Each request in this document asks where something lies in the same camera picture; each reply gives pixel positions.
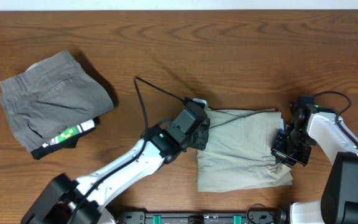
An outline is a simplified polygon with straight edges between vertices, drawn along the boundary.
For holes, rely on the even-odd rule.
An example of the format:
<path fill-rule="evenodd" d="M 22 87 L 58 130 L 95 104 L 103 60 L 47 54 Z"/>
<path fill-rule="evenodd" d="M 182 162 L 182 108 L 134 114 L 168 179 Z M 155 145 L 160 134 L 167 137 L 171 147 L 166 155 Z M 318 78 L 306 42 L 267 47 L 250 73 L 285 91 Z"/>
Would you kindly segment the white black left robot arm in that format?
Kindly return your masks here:
<path fill-rule="evenodd" d="M 169 120 L 148 128 L 135 146 L 108 165 L 75 180 L 53 178 L 22 218 L 30 223 L 114 223 L 106 206 L 138 180 L 173 162 L 187 148 L 203 150 L 209 119 Z"/>

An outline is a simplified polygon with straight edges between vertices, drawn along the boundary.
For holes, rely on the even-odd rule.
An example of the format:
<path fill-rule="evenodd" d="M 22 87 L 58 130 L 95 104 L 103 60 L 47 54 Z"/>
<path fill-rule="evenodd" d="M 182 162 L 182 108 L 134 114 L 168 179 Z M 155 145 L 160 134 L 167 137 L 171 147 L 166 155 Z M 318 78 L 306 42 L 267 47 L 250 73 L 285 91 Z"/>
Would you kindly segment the khaki green shorts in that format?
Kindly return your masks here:
<path fill-rule="evenodd" d="M 291 185 L 291 169 L 271 147 L 280 129 L 275 109 L 212 110 L 206 149 L 198 151 L 198 190 L 228 192 Z"/>

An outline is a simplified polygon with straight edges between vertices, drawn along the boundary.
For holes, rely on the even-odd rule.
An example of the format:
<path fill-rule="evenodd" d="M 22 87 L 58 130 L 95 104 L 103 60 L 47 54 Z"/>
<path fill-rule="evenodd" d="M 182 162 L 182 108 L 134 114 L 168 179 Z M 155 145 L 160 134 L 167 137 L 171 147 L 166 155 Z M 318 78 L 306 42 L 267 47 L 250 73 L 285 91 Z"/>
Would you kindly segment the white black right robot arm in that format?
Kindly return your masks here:
<path fill-rule="evenodd" d="M 275 223 L 358 223 L 358 138 L 332 107 L 295 101 L 291 115 L 272 155 L 287 166 L 305 166 L 312 146 L 319 145 L 332 168 L 320 200 L 292 203 Z"/>

